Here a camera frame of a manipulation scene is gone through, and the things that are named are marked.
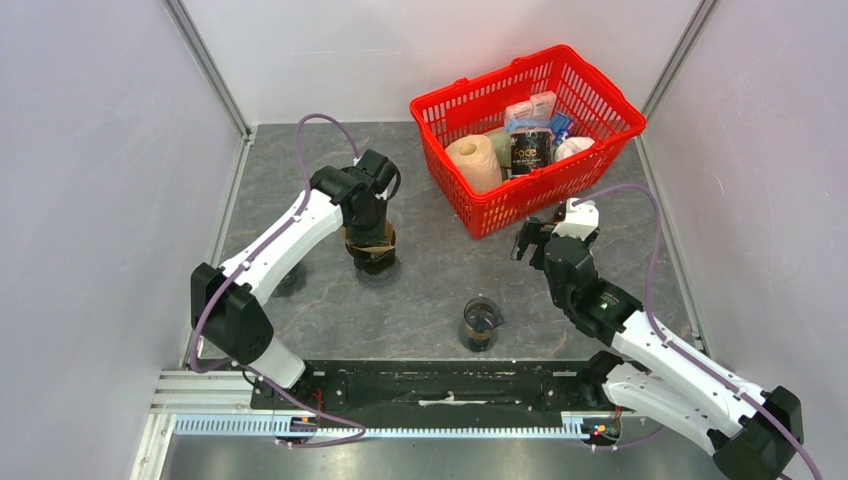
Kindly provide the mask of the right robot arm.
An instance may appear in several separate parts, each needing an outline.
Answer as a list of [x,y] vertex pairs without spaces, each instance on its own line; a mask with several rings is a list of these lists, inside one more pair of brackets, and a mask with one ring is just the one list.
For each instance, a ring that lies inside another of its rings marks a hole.
[[728,479],[781,479],[803,442],[799,398],[748,381],[683,341],[622,288],[599,276],[591,245],[599,233],[593,202],[566,202],[555,222],[527,218],[511,257],[543,271],[553,304],[606,350],[577,382],[588,408],[608,403],[686,437]]

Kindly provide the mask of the brown paper coffee filter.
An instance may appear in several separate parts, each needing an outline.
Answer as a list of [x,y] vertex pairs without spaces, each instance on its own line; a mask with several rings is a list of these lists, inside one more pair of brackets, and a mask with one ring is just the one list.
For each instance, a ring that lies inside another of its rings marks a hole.
[[344,241],[346,251],[353,258],[366,259],[368,261],[376,261],[389,254],[396,253],[397,236],[393,224],[389,221],[385,224],[385,238],[378,241],[375,245],[354,244],[349,238],[349,234],[345,227],[340,229],[341,237]]

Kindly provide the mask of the dark green glass dripper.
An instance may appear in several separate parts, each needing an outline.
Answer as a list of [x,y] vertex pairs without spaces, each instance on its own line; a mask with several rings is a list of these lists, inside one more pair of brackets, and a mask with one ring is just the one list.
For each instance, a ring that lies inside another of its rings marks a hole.
[[340,232],[345,249],[353,258],[358,273],[378,276],[388,274],[390,270],[400,266],[396,252],[397,235],[391,222],[385,223],[384,238],[374,245],[354,243],[344,227]]

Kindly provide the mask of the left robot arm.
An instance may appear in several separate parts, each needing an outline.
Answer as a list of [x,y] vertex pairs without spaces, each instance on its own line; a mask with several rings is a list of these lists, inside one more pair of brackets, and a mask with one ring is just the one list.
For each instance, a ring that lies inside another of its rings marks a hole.
[[397,166],[374,150],[351,166],[315,172],[296,203],[246,249],[192,272],[192,345],[205,340],[228,360],[257,371],[276,384],[276,396],[288,407],[307,405],[314,383],[303,374],[306,364],[275,336],[264,306],[306,255],[335,233],[361,281],[386,281],[397,273],[387,207],[400,180]]

